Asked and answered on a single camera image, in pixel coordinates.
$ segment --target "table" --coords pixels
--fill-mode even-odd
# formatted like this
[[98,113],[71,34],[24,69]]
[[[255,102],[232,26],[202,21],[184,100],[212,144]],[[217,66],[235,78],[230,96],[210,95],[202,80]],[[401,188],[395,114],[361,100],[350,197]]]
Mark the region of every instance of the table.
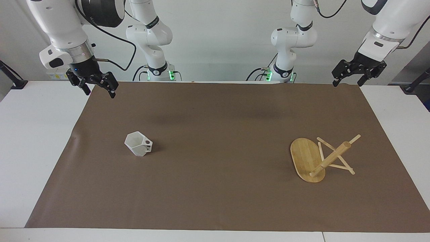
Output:
[[[430,113],[396,86],[361,88],[394,149],[430,207]],[[428,241],[430,233],[236,232],[22,229],[88,97],[65,81],[32,81],[0,102],[1,241]]]

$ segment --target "black pole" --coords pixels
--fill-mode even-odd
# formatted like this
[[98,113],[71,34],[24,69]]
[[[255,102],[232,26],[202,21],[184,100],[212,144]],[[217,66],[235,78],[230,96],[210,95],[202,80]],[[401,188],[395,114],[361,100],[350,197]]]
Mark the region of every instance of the black pole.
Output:
[[421,74],[417,79],[415,79],[415,81],[413,81],[411,84],[405,86],[403,89],[408,92],[411,93],[414,91],[414,89],[425,79],[430,77],[430,68],[428,68],[423,74]]
[[14,74],[10,72],[10,70],[4,65],[4,63],[0,60],[0,69],[6,74],[7,77],[13,82],[13,86],[10,89],[23,89],[27,84],[27,80],[19,80],[16,78]]

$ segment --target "white plastic container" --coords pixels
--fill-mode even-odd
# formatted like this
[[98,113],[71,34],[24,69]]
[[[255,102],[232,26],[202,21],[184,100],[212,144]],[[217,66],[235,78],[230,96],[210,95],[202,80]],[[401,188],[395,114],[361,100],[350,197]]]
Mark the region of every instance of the white plastic container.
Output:
[[141,132],[136,131],[129,133],[124,144],[135,154],[135,156],[144,156],[152,150],[152,141],[150,141]]

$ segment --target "white hexagonal cup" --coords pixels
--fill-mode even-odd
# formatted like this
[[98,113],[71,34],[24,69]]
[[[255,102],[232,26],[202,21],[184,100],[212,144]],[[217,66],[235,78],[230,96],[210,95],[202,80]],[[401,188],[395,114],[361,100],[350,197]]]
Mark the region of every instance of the white hexagonal cup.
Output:
[[129,133],[124,144],[135,154],[135,156],[144,156],[152,150],[152,141],[150,141],[141,132],[136,131]]

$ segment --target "wooden stand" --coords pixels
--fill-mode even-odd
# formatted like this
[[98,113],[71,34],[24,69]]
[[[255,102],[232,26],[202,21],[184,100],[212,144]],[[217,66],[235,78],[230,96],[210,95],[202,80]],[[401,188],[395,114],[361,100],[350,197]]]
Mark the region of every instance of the wooden stand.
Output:
[[[319,137],[317,138],[319,141],[318,146],[311,140],[305,138],[294,140],[291,144],[290,150],[297,174],[301,179],[310,183],[322,181],[326,175],[325,169],[328,166],[348,170],[352,175],[354,175],[354,170],[341,155],[351,148],[351,145],[360,137],[360,135],[357,135],[351,141],[343,142],[338,148],[334,148]],[[321,143],[333,150],[333,152],[326,158],[324,158]],[[336,159],[339,159],[344,166],[332,164]]]

